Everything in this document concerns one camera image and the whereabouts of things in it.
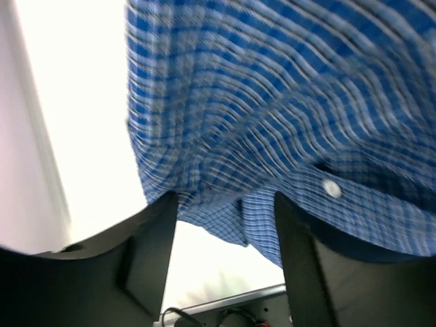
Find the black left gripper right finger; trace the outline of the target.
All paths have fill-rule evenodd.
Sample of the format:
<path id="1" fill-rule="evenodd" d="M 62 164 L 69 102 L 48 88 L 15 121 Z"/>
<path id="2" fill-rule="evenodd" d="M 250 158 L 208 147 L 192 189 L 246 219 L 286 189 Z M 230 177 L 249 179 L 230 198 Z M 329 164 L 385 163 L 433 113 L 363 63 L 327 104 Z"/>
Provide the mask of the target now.
<path id="1" fill-rule="evenodd" d="M 374 260 L 280 192 L 274 214 L 294 326 L 435 325 L 435 258 Z"/>

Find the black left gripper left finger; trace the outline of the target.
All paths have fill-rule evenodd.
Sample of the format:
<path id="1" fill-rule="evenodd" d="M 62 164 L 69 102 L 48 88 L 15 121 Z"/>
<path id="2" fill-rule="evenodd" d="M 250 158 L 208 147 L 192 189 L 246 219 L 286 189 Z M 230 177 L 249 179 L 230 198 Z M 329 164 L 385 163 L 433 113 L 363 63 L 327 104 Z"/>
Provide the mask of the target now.
<path id="1" fill-rule="evenodd" d="M 173 192 L 59 253 L 1 250 L 2 326 L 152 326 L 174 239 Z"/>

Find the blue checked shirt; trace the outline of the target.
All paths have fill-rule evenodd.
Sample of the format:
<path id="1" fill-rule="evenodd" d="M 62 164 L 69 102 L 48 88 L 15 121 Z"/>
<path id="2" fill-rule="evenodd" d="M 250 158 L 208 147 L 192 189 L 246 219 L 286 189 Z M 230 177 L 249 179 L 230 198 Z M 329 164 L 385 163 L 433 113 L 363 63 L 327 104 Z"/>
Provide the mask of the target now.
<path id="1" fill-rule="evenodd" d="M 281 264 L 274 197 L 435 255 L 434 1 L 128 1 L 127 127 L 148 203 Z"/>

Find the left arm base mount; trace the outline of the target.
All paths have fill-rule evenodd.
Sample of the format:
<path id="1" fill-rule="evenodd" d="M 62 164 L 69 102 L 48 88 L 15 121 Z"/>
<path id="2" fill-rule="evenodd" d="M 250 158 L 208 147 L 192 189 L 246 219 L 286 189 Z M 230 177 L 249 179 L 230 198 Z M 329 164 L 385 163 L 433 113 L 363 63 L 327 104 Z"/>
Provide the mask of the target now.
<path id="1" fill-rule="evenodd" d="M 155 326 L 278 326 L 292 325 L 284 284 L 250 291 L 180 310 L 163 312 Z"/>

